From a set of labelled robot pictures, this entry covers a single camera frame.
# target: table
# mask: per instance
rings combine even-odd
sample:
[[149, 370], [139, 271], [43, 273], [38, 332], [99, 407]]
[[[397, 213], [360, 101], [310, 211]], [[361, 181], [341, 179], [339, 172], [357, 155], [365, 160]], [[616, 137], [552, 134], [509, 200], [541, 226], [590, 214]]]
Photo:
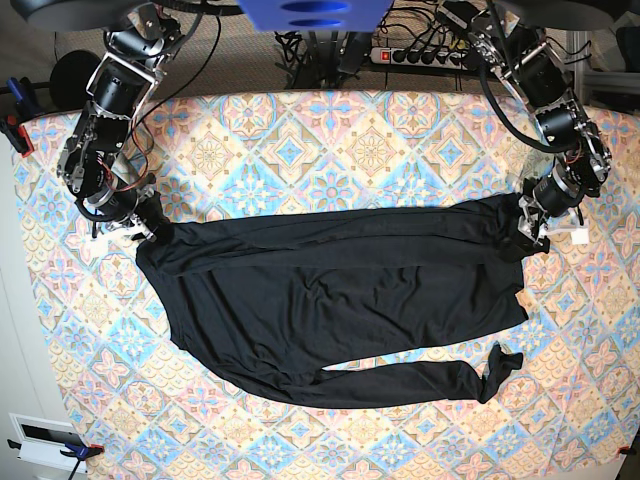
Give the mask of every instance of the table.
[[[503, 107], [534, 134], [524, 111]], [[462, 359], [481, 372], [497, 340], [525, 353], [524, 368], [486, 405], [353, 411], [248, 395], [173, 346], [136, 244], [93, 248], [55, 177], [77, 115], [29, 123], [36, 152], [13, 157], [27, 264], [71, 422], [106, 448], [91, 478], [507, 480], [613, 460], [640, 426], [640, 120], [589, 113], [615, 166], [602, 196], [583, 204], [591, 243], [562, 235], [526, 259], [519, 300], [530, 320], [338, 367]], [[148, 124], [151, 168], [176, 222], [449, 205], [509, 191], [514, 176], [550, 165], [473, 95], [201, 97], [169, 102]]]

